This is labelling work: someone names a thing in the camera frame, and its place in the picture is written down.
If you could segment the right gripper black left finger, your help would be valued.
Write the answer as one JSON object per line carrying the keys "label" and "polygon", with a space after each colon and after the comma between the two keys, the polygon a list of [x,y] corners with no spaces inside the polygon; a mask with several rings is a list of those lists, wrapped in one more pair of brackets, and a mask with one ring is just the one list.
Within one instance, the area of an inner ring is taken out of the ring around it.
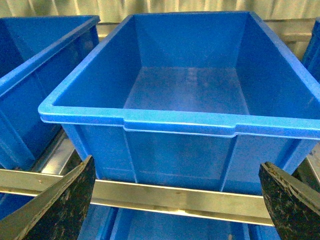
{"label": "right gripper black left finger", "polygon": [[96,180],[94,158],[80,165],[0,221],[2,240],[76,240]]}

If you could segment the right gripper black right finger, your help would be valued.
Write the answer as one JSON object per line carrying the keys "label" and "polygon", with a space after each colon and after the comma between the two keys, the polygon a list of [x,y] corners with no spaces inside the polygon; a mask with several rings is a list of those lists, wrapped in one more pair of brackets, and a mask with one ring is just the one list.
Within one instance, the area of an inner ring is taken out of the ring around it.
{"label": "right gripper black right finger", "polygon": [[320,193],[267,161],[259,167],[261,192],[282,240],[320,238]]}

